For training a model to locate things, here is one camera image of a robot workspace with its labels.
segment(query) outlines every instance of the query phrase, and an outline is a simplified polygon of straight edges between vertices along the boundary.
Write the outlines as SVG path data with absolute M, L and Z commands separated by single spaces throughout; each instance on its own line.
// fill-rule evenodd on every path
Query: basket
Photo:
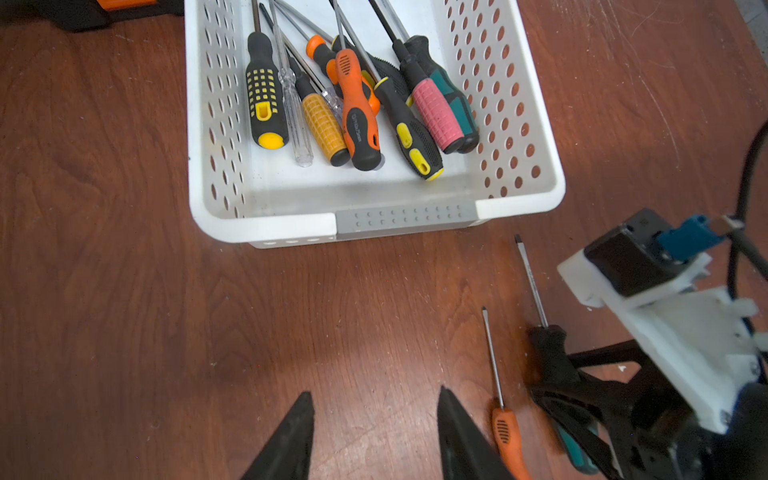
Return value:
M 328 2 L 290 1 L 336 35 Z M 384 112 L 378 120 L 386 164 L 378 171 L 332 167 L 317 145 L 313 166 L 301 168 L 290 145 L 278 151 L 256 145 L 243 76 L 253 31 L 250 0 L 186 0 L 190 208 L 205 233 L 257 248 L 286 247 L 463 228 L 560 203 L 565 179 L 517 3 L 391 3 L 410 35 L 429 37 L 432 57 L 464 88 L 480 127 L 477 150 L 443 155 L 445 173 L 433 182 L 414 175 L 400 157 Z M 397 65 L 368 2 L 339 4 L 366 50 Z M 303 50 L 300 34 L 285 19 L 280 24 Z

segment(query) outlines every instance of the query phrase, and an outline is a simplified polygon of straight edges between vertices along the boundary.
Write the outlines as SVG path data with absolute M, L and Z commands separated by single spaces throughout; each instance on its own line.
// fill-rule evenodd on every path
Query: red screwdriver handle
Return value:
M 440 150 L 456 151 L 463 142 L 464 133 L 435 81 L 431 78 L 421 81 L 413 89 L 413 98 Z

